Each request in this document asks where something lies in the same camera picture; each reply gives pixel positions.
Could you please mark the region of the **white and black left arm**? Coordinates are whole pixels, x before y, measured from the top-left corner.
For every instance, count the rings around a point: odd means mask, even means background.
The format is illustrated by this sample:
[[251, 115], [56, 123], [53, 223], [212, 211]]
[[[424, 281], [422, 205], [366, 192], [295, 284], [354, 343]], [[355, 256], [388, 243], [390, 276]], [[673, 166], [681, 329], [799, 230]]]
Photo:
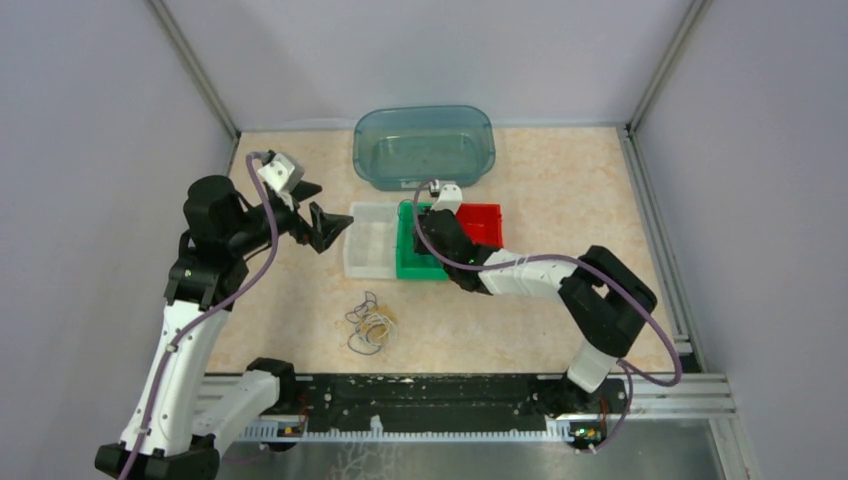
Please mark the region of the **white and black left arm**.
[[307, 217], [265, 185], [249, 205], [221, 175], [195, 181], [188, 223], [166, 285], [163, 323], [138, 405], [119, 440], [99, 447], [95, 468], [115, 479], [213, 479], [222, 458], [262, 413], [292, 411], [300, 399], [292, 364], [259, 358], [223, 397], [197, 408], [206, 366], [236, 300], [259, 280], [248, 258], [276, 251], [282, 235], [317, 252], [353, 223], [311, 203]]

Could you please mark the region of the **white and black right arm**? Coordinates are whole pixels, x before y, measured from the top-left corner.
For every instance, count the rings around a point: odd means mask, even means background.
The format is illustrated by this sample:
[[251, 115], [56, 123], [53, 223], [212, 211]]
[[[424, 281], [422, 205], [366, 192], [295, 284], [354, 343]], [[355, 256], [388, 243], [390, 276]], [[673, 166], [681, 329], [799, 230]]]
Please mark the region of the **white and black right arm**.
[[577, 258], [521, 256], [474, 242], [449, 210], [426, 209], [415, 222], [416, 247], [433, 254], [461, 289], [565, 306], [584, 341], [559, 383], [542, 388], [536, 402], [551, 417], [598, 407], [601, 384], [629, 353], [658, 304], [654, 292], [603, 246], [593, 245]]

